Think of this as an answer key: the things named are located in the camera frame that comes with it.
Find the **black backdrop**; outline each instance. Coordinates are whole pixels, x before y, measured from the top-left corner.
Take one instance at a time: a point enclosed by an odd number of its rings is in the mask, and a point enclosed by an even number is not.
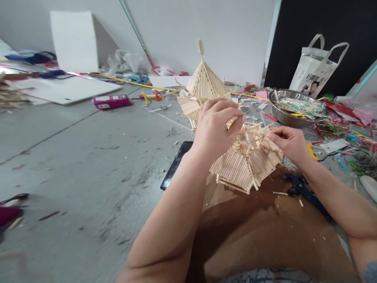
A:
[[[325,38],[325,50],[341,42],[350,44],[321,91],[346,95],[377,59],[377,2],[282,0],[264,85],[289,88],[301,48],[317,33]],[[329,59],[338,62],[344,48],[335,49]]]

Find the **stainless steel bowl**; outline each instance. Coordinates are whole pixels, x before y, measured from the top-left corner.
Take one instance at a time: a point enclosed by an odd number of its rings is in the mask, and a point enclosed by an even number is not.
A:
[[[294,98],[298,100],[304,100],[304,101],[315,101],[314,98],[311,98],[310,96],[307,96],[301,92],[297,92],[294,90],[286,90],[286,89],[279,89],[276,91],[278,93],[278,98],[283,98],[283,97],[289,97],[289,98]],[[320,122],[325,120],[325,118],[316,118],[313,121],[308,120],[308,119],[303,119],[300,117],[295,117],[291,114],[288,114],[284,110],[281,110],[276,106],[276,99],[274,95],[274,91],[271,91],[270,94],[268,95],[268,99],[271,102],[271,108],[272,108],[272,113],[274,114],[274,117],[283,125],[293,127],[293,128],[306,128],[310,125],[312,125],[314,122]],[[327,108],[324,109],[322,113],[325,117],[329,115],[329,112]]]

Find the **forearm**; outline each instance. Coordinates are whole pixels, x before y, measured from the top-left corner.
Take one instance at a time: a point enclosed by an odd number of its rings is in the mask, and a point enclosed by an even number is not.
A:
[[[204,200],[209,160],[188,152],[137,236],[127,260],[139,268],[180,256],[191,247]]]
[[[298,164],[310,187],[334,220],[351,237],[377,238],[377,209],[314,159]]]

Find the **concrete floor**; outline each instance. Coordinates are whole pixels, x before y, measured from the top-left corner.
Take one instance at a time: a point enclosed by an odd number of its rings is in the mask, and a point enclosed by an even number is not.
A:
[[[139,92],[127,85],[117,93]],[[147,112],[169,103],[159,115]],[[31,194],[25,220],[4,234],[0,260],[4,253],[20,253],[30,270],[58,283],[115,280],[162,194],[161,170],[169,168],[183,141],[194,139],[188,120],[176,115],[175,98],[154,101],[147,110],[142,104],[100,111],[85,101],[0,114],[0,200]],[[355,178],[336,161],[324,164],[353,186]],[[370,199],[359,182],[358,187]],[[38,221],[55,211],[60,213]],[[0,282],[41,282],[17,271],[13,259],[0,262]]]

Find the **black phone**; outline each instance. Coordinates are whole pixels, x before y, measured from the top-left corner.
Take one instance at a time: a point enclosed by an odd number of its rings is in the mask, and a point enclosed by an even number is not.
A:
[[[177,168],[178,168],[179,164],[181,163],[183,155],[187,151],[190,150],[192,144],[193,144],[193,141],[184,141],[182,143],[176,157],[173,160],[173,163],[170,165],[170,168],[169,168],[168,172],[166,173],[164,180],[162,181],[162,184],[160,186],[161,190],[164,191],[168,187],[170,180],[173,178],[174,173],[177,171]]]

